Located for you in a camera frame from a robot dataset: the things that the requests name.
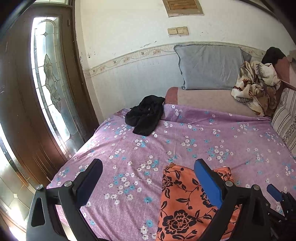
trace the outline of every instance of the stained glass window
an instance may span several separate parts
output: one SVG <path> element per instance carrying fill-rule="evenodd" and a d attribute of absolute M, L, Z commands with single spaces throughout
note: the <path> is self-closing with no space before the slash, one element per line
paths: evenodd
<path fill-rule="evenodd" d="M 34 84 L 46 122 L 58 146 L 70 159 L 84 144 L 67 85 L 61 56 L 59 17 L 36 17 L 31 34 Z"/>
<path fill-rule="evenodd" d="M 24 229 L 35 186 L 13 154 L 0 125 L 0 209 Z"/>
<path fill-rule="evenodd" d="M 69 0 L 36 0 L 34 3 L 59 3 L 59 4 L 69 4 Z"/>

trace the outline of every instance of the switch panel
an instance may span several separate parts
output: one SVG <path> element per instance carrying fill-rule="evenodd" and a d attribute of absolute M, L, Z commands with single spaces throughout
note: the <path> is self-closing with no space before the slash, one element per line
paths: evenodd
<path fill-rule="evenodd" d="M 189 35 L 187 27 L 168 28 L 169 37 Z"/>

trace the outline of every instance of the orange floral pillow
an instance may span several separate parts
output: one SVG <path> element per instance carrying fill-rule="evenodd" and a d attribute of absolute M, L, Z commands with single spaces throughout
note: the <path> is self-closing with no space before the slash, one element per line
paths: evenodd
<path fill-rule="evenodd" d="M 214 170 L 230 180 L 229 167 Z M 218 212 L 207 198 L 192 169 L 171 164 L 163 170 L 163 190 L 157 241 L 198 240 Z M 237 206 L 222 239 L 230 237 L 239 215 Z"/>

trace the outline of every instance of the bed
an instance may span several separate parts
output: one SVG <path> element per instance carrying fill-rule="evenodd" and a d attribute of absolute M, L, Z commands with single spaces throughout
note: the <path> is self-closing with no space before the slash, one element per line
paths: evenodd
<path fill-rule="evenodd" d="M 171 87 L 166 93 L 165 103 L 257 116 L 248 106 L 236 101 L 230 93 L 230 90 L 184 90 L 181 87 Z"/>
<path fill-rule="evenodd" d="M 156 238 L 162 170 L 171 162 L 193 168 L 195 160 L 203 158 L 212 169 L 228 166 L 237 186 L 258 184 L 271 207 L 280 213 L 281 206 L 266 192 L 267 185 L 272 183 L 296 197 L 296 161 L 271 127 L 270 118 L 174 102 L 164 105 L 156 129 L 144 137 L 133 134 L 133 127 L 125 124 L 128 111 L 123 109 L 104 121 L 48 186 L 74 180 L 94 158 L 102 160 L 103 174 L 89 202 L 81 207 L 97 237 L 122 241 Z M 61 207 L 57 210 L 67 224 Z"/>

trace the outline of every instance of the bolt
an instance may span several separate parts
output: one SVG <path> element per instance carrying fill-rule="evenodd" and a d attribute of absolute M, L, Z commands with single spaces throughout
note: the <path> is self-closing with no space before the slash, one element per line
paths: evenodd
<path fill-rule="evenodd" d="M 253 188 L 254 188 L 255 190 L 260 190 L 260 187 L 259 187 L 257 184 L 255 184 L 255 185 L 253 186 Z"/>
<path fill-rule="evenodd" d="M 226 181 L 225 184 L 226 184 L 226 186 L 228 186 L 228 187 L 232 187 L 233 182 L 232 182 L 232 181 Z"/>
<path fill-rule="evenodd" d="M 65 187 L 70 187 L 72 185 L 72 182 L 71 181 L 66 181 L 65 183 L 64 183 L 64 186 Z"/>
<path fill-rule="evenodd" d="M 36 189 L 39 190 L 39 191 L 42 190 L 42 189 L 43 189 L 43 185 L 42 185 L 42 184 L 38 185 L 38 186 L 36 187 Z"/>

